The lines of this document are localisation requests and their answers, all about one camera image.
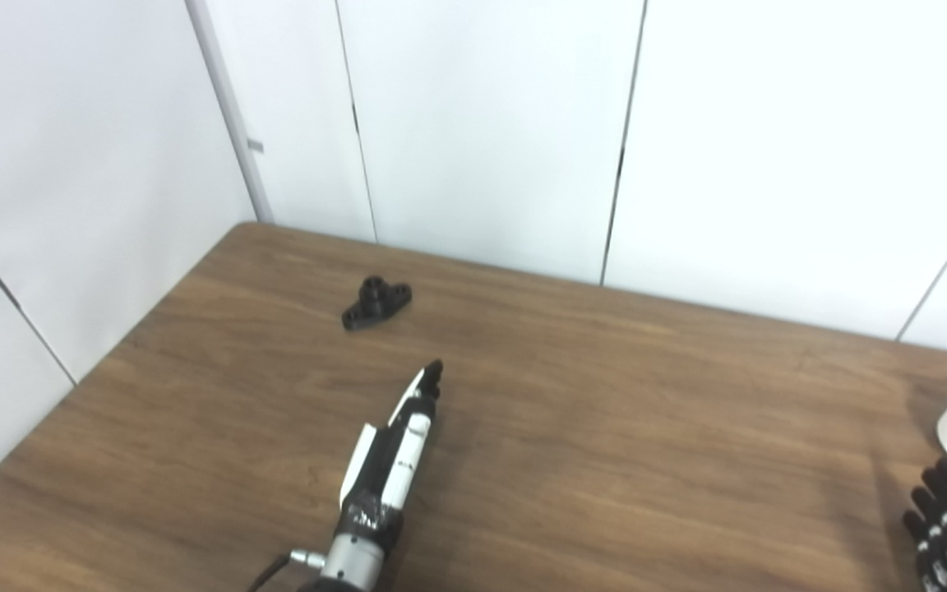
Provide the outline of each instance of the black 3d printed part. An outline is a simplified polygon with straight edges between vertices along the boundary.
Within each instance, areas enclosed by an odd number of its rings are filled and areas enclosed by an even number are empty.
[[[347,331],[360,331],[387,320],[411,301],[411,286],[389,285],[379,276],[371,276],[360,284],[360,299],[342,313],[342,326]]]

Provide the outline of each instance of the wooden table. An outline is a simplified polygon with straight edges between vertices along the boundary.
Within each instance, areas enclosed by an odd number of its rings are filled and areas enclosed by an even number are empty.
[[[414,301],[345,333],[371,273]],[[0,592],[237,592],[324,548],[437,357],[383,590],[916,589],[947,353],[249,224],[0,465]]]

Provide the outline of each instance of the black robotic finger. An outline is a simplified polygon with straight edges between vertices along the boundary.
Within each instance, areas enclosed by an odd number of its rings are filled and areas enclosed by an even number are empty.
[[[936,501],[947,506],[947,479],[940,474],[938,469],[924,469],[923,483],[926,484],[928,490],[931,490]]]
[[[940,525],[940,515],[944,511],[940,503],[936,501],[935,496],[931,495],[931,492],[922,487],[914,488],[912,490],[912,501],[916,503],[916,507],[926,518],[928,525],[931,525],[931,527]]]

